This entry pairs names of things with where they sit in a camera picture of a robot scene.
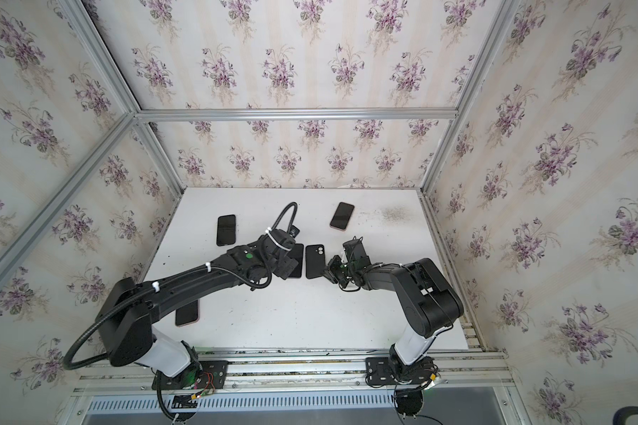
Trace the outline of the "black phone case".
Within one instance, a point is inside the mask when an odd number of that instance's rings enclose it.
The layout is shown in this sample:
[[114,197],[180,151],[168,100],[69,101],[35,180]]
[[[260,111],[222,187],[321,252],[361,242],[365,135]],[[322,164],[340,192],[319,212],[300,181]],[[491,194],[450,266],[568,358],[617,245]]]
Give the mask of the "black phone case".
[[305,264],[305,277],[307,279],[317,279],[323,276],[326,260],[322,244],[312,244],[305,248]]

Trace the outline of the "aluminium frame cage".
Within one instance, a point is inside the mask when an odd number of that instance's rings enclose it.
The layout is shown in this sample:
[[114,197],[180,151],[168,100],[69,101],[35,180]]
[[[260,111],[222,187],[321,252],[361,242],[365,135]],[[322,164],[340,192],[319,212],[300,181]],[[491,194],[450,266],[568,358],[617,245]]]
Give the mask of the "aluminium frame cage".
[[176,122],[188,120],[211,121],[248,121],[248,120],[357,120],[357,119],[441,119],[449,124],[441,140],[439,150],[429,164],[423,182],[418,190],[420,196],[429,196],[432,187],[439,181],[442,170],[448,162],[454,138],[468,118],[471,106],[481,92],[485,81],[503,42],[510,31],[512,20],[519,8],[518,1],[502,1],[492,23],[487,30],[486,38],[475,60],[474,67],[467,77],[459,103],[454,107],[394,107],[394,108],[262,108],[262,109],[144,109],[136,100],[136,96],[129,88],[122,76],[113,54],[103,40],[102,35],[93,23],[90,14],[81,1],[62,1],[60,7],[69,19],[73,30],[83,44],[83,49],[90,54],[93,64],[99,69],[103,79],[111,86],[113,95],[118,97],[124,111],[120,120],[104,134],[95,148],[88,153],[83,162],[77,166],[72,174],[53,193],[51,198],[42,206],[35,217],[17,235],[6,251],[0,255],[0,290],[12,276],[16,267],[21,265],[33,251],[35,245],[56,221],[60,214],[70,204],[70,201],[81,191],[90,180],[93,170],[101,163],[122,138],[131,130],[138,133],[142,143],[148,150],[150,159],[154,161],[168,186],[180,197],[184,194],[184,184],[179,179],[175,168],[170,164],[168,154],[163,144],[158,140],[152,129],[153,122]]

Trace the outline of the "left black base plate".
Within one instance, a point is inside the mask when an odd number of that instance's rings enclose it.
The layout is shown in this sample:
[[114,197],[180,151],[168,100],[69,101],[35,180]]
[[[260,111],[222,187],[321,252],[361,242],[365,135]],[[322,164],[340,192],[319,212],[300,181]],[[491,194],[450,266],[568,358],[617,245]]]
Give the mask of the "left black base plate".
[[223,389],[228,361],[200,361],[197,367],[191,365],[175,377],[163,377],[163,391],[214,391]]

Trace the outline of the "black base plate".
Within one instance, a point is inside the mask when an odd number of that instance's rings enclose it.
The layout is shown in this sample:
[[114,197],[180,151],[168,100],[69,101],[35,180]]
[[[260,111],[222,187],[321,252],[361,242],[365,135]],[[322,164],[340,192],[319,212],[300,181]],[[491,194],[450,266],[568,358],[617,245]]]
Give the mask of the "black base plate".
[[163,391],[214,391],[223,389],[228,361],[200,361],[197,367],[191,365],[175,377],[163,377]]
[[439,368],[430,357],[423,357],[412,365],[404,365],[388,357],[365,360],[365,382],[372,388],[388,385],[424,385],[437,379]]

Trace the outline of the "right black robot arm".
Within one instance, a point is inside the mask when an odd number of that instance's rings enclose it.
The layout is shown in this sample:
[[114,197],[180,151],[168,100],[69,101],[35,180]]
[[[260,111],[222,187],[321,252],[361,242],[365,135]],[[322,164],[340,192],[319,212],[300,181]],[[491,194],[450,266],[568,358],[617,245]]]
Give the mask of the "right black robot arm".
[[453,329],[464,315],[464,305],[432,260],[413,263],[373,263],[361,238],[343,244],[344,255],[334,256],[323,277],[346,290],[388,290],[396,294],[408,327],[391,346],[388,366],[402,381],[429,361],[425,355],[441,334]]

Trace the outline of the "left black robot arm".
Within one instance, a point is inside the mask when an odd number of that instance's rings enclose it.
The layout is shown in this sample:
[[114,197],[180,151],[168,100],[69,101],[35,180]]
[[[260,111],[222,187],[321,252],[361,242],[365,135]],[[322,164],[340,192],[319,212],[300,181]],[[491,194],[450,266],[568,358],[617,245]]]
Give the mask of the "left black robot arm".
[[114,367],[138,363],[168,377],[180,375],[195,363],[193,349],[154,324],[219,290],[260,290],[273,276],[287,278],[297,265],[290,251],[299,233],[296,226],[268,229],[257,241],[180,274],[138,284],[129,278],[118,281],[97,316],[105,359]]

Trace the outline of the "white vented grille strip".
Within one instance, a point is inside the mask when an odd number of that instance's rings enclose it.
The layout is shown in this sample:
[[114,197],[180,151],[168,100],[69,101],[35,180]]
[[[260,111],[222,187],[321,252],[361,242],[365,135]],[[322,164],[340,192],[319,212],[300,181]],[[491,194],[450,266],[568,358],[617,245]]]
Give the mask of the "white vented grille strip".
[[[388,390],[368,391],[301,391],[216,393],[212,396],[182,403],[173,395],[164,397],[169,412],[233,413],[276,412],[335,409],[393,408],[393,393]],[[143,396],[95,396],[87,409],[88,415],[159,414],[158,398]]]

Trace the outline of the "aluminium rail base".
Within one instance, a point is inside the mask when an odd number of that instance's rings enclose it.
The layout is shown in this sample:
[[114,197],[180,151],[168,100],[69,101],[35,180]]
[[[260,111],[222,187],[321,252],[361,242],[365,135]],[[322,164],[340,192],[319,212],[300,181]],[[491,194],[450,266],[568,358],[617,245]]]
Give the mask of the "aluminium rail base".
[[[227,361],[225,392],[359,390],[367,388],[366,359],[384,351],[200,351],[202,361]],[[516,381],[501,352],[430,352],[439,368],[442,388],[514,386]],[[107,361],[74,373],[74,395],[147,395],[153,373],[130,365],[114,368]]]

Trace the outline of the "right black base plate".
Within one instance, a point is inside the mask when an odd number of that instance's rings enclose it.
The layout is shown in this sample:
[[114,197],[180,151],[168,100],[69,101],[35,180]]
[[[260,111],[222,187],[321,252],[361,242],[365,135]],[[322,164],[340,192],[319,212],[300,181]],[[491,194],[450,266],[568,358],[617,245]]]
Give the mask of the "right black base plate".
[[439,368],[430,357],[423,357],[412,365],[404,365],[388,357],[365,360],[365,382],[372,388],[388,385],[424,385],[437,379]]

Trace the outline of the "pink-cased phone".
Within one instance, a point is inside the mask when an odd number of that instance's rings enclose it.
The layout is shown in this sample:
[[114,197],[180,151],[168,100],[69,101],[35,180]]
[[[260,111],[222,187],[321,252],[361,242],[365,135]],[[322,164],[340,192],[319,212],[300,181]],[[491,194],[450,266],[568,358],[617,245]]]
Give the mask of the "pink-cased phone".
[[175,311],[175,326],[184,327],[198,322],[200,319],[200,303],[193,301]]
[[335,230],[346,230],[354,212],[354,205],[340,202],[331,218],[330,227]]

